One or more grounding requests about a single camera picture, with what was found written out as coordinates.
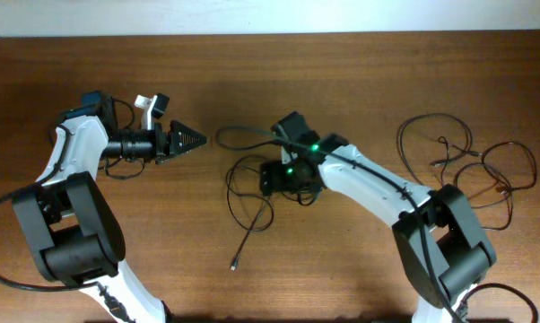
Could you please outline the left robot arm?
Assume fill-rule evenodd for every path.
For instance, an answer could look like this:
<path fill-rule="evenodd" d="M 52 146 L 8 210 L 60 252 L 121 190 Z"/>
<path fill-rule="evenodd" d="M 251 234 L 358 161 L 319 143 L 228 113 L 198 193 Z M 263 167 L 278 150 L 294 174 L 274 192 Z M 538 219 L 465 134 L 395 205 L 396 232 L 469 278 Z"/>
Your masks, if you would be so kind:
<path fill-rule="evenodd" d="M 117 99 L 87 92 L 81 105 L 61 115 L 57 141 L 37 181 L 13 197 L 13 210 L 39 273 L 66 290 L 94 299 L 117 322 L 166 323 L 173 316 L 152 296 L 126 262 L 126 243 L 95 179 L 102 158 L 164 163 L 207 142 L 205 135 L 173 120 L 158 123 L 167 96 L 139 96 L 141 126 L 121 128 Z"/>

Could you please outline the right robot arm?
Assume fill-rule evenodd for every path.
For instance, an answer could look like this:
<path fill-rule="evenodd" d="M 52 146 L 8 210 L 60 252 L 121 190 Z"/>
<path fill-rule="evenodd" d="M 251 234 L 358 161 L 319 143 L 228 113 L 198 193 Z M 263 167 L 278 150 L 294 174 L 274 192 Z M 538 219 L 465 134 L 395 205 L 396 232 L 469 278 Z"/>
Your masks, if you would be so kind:
<path fill-rule="evenodd" d="M 272 125 L 279 161 L 262 165 L 266 195 L 329 189 L 349 197 L 393 233 L 405 275 L 419 301 L 414 322 L 463 322 L 462 300 L 497 255 L 467 197 L 457 187 L 413 183 L 365 157 L 345 138 L 321 137 L 293 112 Z"/>

